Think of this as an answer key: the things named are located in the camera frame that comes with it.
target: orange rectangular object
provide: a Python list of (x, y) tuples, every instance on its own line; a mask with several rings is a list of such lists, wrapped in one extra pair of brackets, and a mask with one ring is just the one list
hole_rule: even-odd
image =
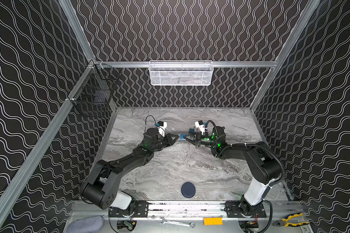
[(222, 218), (204, 218), (204, 225), (223, 225)]

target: gray marble surface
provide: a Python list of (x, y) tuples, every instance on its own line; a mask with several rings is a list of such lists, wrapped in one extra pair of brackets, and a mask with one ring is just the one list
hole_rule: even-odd
[[(168, 133), (188, 133), (195, 121), (213, 120), (226, 127), (227, 143), (261, 141), (249, 109), (118, 109), (103, 159), (116, 160), (130, 154), (143, 139), (148, 115), (167, 122)], [(149, 117), (147, 128), (153, 126), (154, 120)], [(125, 175), (119, 189), (137, 199), (185, 200), (181, 186), (188, 181), (195, 185), (196, 194), (187, 200), (239, 200), (251, 179), (246, 161), (221, 160), (210, 154), (210, 148), (196, 148), (178, 140), (173, 146), (155, 152), (145, 166)], [(281, 184), (275, 185), (266, 198), (287, 200)]]

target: wrench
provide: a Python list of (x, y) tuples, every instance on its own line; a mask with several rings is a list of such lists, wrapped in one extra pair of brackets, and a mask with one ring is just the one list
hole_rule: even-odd
[(175, 225), (180, 225), (180, 226), (187, 226), (190, 228), (194, 228), (194, 226), (195, 226), (194, 223), (183, 223), (183, 222), (178, 222), (178, 221), (172, 221), (172, 220), (167, 220), (163, 217), (161, 219), (162, 219), (162, 222), (160, 224), (169, 223), (169, 224), (175, 224)]

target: wavy white line pattern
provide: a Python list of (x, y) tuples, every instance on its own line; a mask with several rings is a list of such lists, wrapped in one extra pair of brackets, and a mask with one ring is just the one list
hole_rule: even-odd
[(72, 0), (100, 61), (272, 61), (307, 0)]
[(0, 1), (0, 196), (86, 65), (58, 1)]
[(350, 1), (323, 0), (257, 111), (317, 233), (350, 232)]
[(218, 68), (209, 86), (152, 86), (148, 69), (123, 69), (113, 99), (122, 107), (249, 107), (268, 71)]
[(108, 121), (69, 113), (0, 232), (63, 231)]

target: gray fabric pouch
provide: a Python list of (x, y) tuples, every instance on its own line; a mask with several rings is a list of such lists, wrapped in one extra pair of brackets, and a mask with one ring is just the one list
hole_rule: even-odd
[(94, 216), (76, 220), (67, 227), (66, 233), (93, 233), (101, 230), (104, 224), (104, 217)]

